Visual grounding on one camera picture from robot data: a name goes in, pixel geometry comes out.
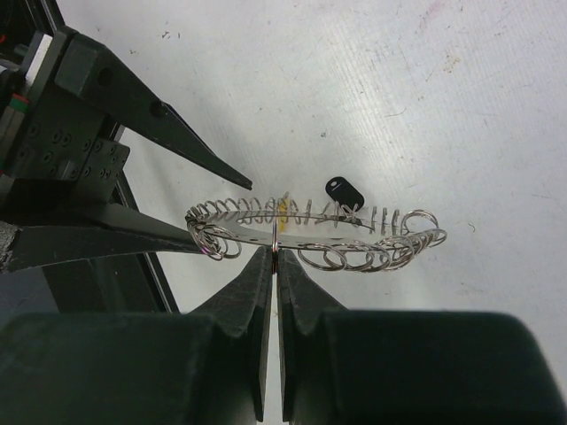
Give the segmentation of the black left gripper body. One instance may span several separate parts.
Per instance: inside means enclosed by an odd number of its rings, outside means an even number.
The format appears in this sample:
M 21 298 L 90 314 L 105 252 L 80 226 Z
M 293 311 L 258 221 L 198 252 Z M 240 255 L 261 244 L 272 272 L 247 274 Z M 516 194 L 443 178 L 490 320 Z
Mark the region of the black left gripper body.
M 1 95 L 1 206 L 58 208 L 105 204 L 128 147 L 102 112 L 55 82 L 77 32 L 36 33 Z

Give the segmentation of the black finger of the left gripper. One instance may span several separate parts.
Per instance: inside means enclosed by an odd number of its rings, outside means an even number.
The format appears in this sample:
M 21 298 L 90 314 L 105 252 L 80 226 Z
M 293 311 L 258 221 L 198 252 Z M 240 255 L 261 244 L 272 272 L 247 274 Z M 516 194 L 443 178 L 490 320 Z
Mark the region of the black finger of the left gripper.
M 102 43 L 86 35 L 72 35 L 54 81 L 158 146 L 241 188 L 252 188 L 249 178 L 219 158 L 173 106 Z
M 1 215 L 1 271 L 145 252 L 198 253 L 186 229 L 117 204 Z

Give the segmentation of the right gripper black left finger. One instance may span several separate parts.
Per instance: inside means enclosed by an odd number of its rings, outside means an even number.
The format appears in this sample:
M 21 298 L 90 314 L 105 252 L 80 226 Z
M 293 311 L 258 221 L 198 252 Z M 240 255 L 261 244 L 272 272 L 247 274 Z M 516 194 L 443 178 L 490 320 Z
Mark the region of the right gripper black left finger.
M 264 418 L 272 254 L 191 313 L 33 313 L 1 332 L 4 424 Z

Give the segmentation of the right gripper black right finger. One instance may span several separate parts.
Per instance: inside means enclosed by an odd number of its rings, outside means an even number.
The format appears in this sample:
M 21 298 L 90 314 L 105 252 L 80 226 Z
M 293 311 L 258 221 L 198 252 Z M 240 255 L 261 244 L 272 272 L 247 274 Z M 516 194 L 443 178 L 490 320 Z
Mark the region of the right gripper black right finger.
M 291 424 L 563 424 L 530 330 L 492 312 L 350 310 L 278 254 L 283 420 Z

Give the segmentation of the steel keyring disc with rings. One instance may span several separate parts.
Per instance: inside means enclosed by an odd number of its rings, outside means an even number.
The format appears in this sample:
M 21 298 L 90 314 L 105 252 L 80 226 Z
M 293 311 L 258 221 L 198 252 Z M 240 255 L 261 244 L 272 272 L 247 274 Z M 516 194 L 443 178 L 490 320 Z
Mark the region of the steel keyring disc with rings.
M 276 203 L 291 199 L 289 227 L 277 231 Z M 318 207 L 289 195 L 206 200 L 186 213 L 187 229 L 209 258 L 237 258 L 246 244 L 274 254 L 295 251 L 306 265 L 324 272 L 378 273 L 399 270 L 423 251 L 444 243 L 447 232 L 429 211 L 363 206 L 350 210 L 333 200 Z

